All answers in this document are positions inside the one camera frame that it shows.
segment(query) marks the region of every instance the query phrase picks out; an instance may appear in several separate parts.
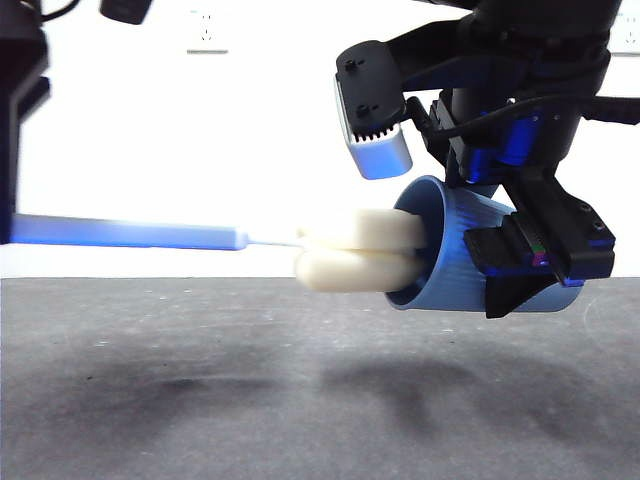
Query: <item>black bracket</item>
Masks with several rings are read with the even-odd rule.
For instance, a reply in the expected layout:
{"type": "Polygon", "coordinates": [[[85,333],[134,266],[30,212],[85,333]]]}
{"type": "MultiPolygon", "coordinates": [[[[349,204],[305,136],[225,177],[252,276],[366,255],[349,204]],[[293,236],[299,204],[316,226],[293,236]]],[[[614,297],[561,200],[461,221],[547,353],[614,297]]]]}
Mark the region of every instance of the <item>black bracket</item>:
{"type": "Polygon", "coordinates": [[[0,0],[0,245],[9,243],[16,208],[20,124],[49,94],[47,44],[39,12],[0,0]]]}

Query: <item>robotic arm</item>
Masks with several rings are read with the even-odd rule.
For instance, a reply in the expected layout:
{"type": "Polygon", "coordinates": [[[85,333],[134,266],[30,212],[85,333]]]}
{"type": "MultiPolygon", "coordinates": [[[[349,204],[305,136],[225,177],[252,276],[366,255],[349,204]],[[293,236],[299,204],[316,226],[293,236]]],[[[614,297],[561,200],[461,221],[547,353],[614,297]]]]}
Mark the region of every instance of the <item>robotic arm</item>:
{"type": "Polygon", "coordinates": [[[581,118],[640,122],[640,100],[596,96],[620,1],[432,0],[472,12],[360,43],[337,59],[343,130],[365,178],[411,168],[400,127],[411,120],[444,167],[447,189],[489,198],[506,189],[517,211],[464,232],[485,276],[489,317],[555,283],[577,287],[611,274],[615,237],[555,172],[581,118]],[[405,99],[434,89],[441,93],[429,112],[405,99]]]}

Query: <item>screw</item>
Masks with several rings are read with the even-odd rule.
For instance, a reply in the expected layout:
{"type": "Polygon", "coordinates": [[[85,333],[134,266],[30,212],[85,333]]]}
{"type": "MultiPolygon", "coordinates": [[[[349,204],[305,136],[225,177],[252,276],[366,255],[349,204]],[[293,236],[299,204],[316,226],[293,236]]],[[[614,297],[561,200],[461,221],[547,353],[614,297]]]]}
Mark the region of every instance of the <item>screw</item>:
{"type": "Polygon", "coordinates": [[[591,225],[593,226],[593,229],[598,231],[598,232],[601,232],[602,230],[607,228],[602,220],[596,220],[591,225]]]}
{"type": "Polygon", "coordinates": [[[369,105],[358,105],[356,109],[356,115],[359,117],[364,117],[369,114],[369,105]]]}

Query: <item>blue rod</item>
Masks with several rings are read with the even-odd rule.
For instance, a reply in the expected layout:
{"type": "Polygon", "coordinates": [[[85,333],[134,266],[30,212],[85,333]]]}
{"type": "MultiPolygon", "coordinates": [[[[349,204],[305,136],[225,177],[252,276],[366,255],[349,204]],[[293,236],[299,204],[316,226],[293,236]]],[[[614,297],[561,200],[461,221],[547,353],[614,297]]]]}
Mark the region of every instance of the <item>blue rod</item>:
{"type": "Polygon", "coordinates": [[[242,250],[248,235],[235,227],[162,225],[113,220],[13,216],[12,243],[242,250]]]}

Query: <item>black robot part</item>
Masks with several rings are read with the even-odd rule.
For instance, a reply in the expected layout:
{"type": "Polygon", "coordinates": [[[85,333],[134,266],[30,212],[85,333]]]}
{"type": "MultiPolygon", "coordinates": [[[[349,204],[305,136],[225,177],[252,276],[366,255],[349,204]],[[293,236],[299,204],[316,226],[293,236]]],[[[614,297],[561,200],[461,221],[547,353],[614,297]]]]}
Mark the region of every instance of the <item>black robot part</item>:
{"type": "Polygon", "coordinates": [[[465,241],[487,277],[489,317],[503,316],[556,281],[608,277],[615,237],[588,203],[555,178],[581,118],[636,124],[637,99],[596,97],[609,65],[620,0],[438,1],[473,10],[337,60],[347,120],[375,135],[412,119],[451,188],[492,195],[503,185],[517,212],[465,241]],[[404,92],[442,90],[427,112],[404,92]],[[378,105],[358,115],[361,105],[378,105]]]}
{"type": "Polygon", "coordinates": [[[41,77],[47,44],[36,7],[0,0],[0,245],[9,242],[16,208],[20,123],[49,93],[41,77]]]}

